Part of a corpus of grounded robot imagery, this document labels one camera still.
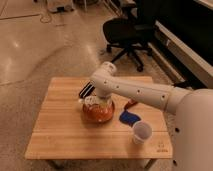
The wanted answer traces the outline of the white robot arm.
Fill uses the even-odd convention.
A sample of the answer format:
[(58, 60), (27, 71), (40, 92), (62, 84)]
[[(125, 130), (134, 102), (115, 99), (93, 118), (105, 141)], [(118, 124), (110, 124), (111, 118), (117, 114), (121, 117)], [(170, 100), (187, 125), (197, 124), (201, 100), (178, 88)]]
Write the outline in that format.
[(101, 98), (112, 93), (175, 116), (173, 171), (213, 171), (213, 89), (188, 90), (116, 77), (104, 62), (90, 77)]

